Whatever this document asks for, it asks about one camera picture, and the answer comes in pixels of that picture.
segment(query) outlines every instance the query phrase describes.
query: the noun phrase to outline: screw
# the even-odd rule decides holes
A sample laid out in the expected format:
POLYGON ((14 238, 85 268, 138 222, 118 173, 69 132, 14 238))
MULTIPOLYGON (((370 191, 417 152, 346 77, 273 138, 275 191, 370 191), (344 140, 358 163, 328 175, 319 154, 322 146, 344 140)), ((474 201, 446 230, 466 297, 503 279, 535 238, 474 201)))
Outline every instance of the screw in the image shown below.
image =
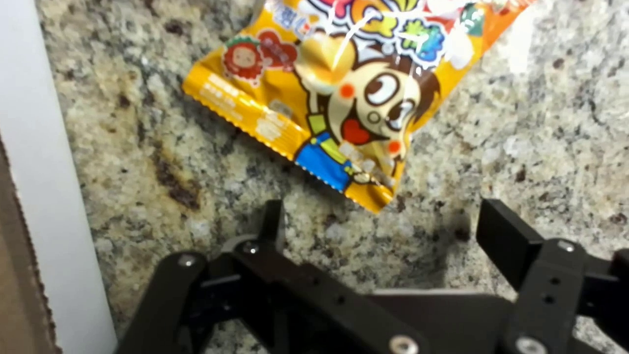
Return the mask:
POLYGON ((543 342, 539 342, 537 338, 531 337, 521 337, 515 340, 515 348, 521 354, 547 354, 547 346, 543 342))
POLYGON ((258 254, 260 252, 260 246, 256 242, 244 242, 242 244, 242 252, 244 254, 258 254))
POLYGON ((574 252, 574 244, 566 242, 566 240, 558 240, 556 246, 564 252, 574 252))
POLYGON ((417 342, 401 335, 391 338, 389 348, 393 354, 419 354, 417 342))
POLYGON ((197 264, 197 258, 193 256, 193 254, 183 254, 181 258, 179 258, 179 266, 181 268, 193 268, 197 264))

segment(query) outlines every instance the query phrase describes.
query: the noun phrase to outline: yellow snack bag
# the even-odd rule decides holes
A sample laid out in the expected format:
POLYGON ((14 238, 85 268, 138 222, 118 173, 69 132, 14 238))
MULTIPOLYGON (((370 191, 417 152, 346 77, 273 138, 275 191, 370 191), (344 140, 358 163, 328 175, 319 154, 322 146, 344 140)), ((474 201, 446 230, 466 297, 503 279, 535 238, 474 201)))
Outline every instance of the yellow snack bag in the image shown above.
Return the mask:
POLYGON ((267 0, 183 89, 364 209, 525 0, 267 0))

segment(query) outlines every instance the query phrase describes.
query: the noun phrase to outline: granite countertop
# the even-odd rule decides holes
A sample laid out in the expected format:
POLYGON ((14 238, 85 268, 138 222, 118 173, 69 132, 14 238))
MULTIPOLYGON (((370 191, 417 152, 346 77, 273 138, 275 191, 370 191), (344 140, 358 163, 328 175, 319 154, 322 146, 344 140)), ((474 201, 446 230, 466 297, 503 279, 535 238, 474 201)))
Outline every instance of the granite countertop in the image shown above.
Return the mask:
MULTIPOLYGON (((482 197, 598 256, 629 248, 629 2, 537 0, 417 136, 379 217, 344 201, 181 93, 254 0, 39 0, 41 28, 110 307, 122 333, 159 258, 216 256, 287 209, 287 256, 358 291, 511 297, 476 246, 482 197)), ((619 352, 590 327, 596 346, 619 352)), ((218 352, 254 352, 218 333, 218 352)))

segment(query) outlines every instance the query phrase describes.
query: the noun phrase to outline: cardboard box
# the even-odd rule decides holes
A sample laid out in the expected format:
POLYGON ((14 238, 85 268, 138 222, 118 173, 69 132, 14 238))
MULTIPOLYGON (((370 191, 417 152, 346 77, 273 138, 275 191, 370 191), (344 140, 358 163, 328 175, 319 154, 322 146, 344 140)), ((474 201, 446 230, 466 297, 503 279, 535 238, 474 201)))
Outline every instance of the cardboard box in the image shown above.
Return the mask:
POLYGON ((116 333, 34 0, 2 2, 0 47, 0 352, 110 354, 116 333))
POLYGON ((2 142, 0 207, 0 352, 59 352, 2 142))

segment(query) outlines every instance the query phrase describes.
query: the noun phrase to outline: snack bag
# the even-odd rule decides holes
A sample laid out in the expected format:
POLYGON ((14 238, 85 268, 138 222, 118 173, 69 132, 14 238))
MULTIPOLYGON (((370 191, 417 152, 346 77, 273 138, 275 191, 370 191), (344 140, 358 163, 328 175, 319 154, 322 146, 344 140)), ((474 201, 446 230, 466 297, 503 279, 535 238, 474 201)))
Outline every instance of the snack bag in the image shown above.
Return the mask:
POLYGON ((183 89, 378 213, 413 132, 523 10, 523 0, 267 0, 183 89))

